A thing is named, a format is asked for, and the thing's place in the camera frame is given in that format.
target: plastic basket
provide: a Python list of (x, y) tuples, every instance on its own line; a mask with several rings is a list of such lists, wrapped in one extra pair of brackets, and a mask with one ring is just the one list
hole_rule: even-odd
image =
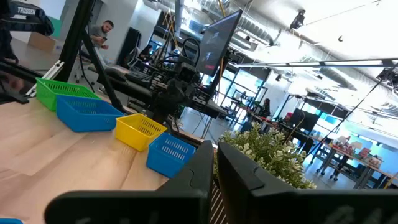
[(58, 95), (57, 101), (58, 118), (74, 132), (110, 131), (123, 116), (103, 100)]
[(195, 147), (163, 133), (149, 145), (147, 167), (173, 178), (192, 157)]
[(82, 85), (74, 85), (54, 80), (36, 78), (36, 97), (49, 110), (57, 109), (57, 95), (81, 96), (99, 99), (94, 93)]
[(144, 151), (167, 128), (142, 114), (135, 114), (116, 119), (116, 139)]

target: yellow basket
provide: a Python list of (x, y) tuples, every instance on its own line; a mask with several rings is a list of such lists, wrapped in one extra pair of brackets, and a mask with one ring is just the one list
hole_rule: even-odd
[(142, 114), (116, 118), (116, 139), (142, 152), (167, 128)]

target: green basket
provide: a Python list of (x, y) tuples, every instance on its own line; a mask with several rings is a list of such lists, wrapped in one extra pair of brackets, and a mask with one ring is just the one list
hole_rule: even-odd
[(55, 111), (57, 108), (57, 95), (101, 99), (82, 85), (36, 78), (36, 97), (49, 110)]

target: cardboard box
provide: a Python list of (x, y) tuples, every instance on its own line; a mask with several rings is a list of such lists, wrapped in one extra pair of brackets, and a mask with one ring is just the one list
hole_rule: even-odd
[(51, 37), (32, 32), (28, 44), (45, 52), (52, 52), (55, 47), (55, 40)]

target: green plant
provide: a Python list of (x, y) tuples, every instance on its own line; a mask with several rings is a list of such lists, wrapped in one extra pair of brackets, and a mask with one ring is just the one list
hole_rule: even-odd
[(267, 134), (259, 134), (261, 125), (252, 123), (252, 126), (252, 130), (244, 133), (236, 131), (234, 136), (231, 131), (227, 131), (219, 141), (234, 146), (270, 174), (297, 189), (316, 188), (313, 182), (304, 178), (305, 152), (295, 153), (293, 143), (288, 141), (285, 144), (285, 135), (276, 129), (271, 129)]

